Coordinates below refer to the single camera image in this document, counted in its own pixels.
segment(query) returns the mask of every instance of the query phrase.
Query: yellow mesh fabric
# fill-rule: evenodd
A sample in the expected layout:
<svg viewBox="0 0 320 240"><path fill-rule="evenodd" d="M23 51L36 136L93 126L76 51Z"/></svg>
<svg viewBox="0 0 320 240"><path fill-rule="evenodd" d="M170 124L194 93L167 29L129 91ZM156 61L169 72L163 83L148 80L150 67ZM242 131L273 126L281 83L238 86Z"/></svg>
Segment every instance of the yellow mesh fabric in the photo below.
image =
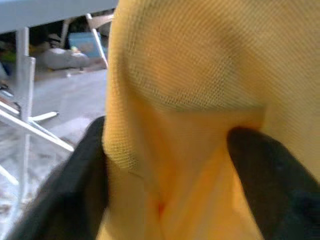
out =
<svg viewBox="0 0 320 240"><path fill-rule="evenodd" d="M319 180L319 1L120 0L109 43L100 240L257 240L236 126Z"/></svg>

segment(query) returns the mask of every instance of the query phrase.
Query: table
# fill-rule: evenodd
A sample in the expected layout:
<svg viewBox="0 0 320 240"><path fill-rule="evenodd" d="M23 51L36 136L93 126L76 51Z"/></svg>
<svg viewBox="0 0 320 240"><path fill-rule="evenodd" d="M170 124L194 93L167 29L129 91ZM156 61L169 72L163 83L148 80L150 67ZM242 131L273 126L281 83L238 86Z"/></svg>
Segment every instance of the table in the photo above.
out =
<svg viewBox="0 0 320 240"><path fill-rule="evenodd" d="M12 208L8 229L16 219L26 192L30 135L50 142L66 152L74 150L73 146L60 140L36 122L54 116L55 113L31 117L36 60L29 56L29 27L114 9L117 4L118 0L0 0L0 34L16 31L17 67L13 94L1 95L6 102L14 103L17 107L0 101L0 121L21 132L20 145L17 146L20 156L18 180L0 166L0 174L7 177L12 184L19 186L18 200ZM3 232L1 238L4 239L5 236L6 232Z"/></svg>

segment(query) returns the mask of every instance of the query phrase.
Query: yellow fabric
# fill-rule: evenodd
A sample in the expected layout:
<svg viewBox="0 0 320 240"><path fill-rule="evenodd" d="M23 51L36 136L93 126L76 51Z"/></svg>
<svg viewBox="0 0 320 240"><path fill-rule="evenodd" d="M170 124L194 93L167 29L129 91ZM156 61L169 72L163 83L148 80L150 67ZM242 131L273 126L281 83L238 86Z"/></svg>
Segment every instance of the yellow fabric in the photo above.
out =
<svg viewBox="0 0 320 240"><path fill-rule="evenodd" d="M260 129L319 180L319 26L317 0L120 0L99 239L262 239L226 134Z"/></svg>

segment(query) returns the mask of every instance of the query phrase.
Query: blue container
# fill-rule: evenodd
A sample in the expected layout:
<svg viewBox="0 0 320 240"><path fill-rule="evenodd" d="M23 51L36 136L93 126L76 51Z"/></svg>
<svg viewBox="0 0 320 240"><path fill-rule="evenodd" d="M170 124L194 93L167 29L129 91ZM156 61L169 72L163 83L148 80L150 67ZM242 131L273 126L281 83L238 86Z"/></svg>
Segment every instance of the blue container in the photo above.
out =
<svg viewBox="0 0 320 240"><path fill-rule="evenodd" d="M76 47L89 58L100 57L98 48L96 46L95 38L92 32L70 33L69 45L70 47ZM106 53L107 49L105 47L102 48L104 53Z"/></svg>

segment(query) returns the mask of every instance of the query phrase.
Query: concrete floor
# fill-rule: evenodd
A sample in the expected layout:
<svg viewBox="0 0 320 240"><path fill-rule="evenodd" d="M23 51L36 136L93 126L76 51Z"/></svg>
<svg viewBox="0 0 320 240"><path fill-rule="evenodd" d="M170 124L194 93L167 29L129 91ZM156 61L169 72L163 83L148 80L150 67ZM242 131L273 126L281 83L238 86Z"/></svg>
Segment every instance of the concrete floor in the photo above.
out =
<svg viewBox="0 0 320 240"><path fill-rule="evenodd" d="M75 146L90 122L105 114L107 71L78 72L71 74L71 77L66 77L68 74L65 73L48 73L46 79L43 74L36 76L32 113L36 116L59 111L56 118L44 121L41 125ZM15 177L18 176L18 141L18 132L0 122L0 164ZM31 138L28 200L35 196L51 170L67 158L67 154L57 152L50 144ZM0 175L0 233L17 193L18 187Z"/></svg>

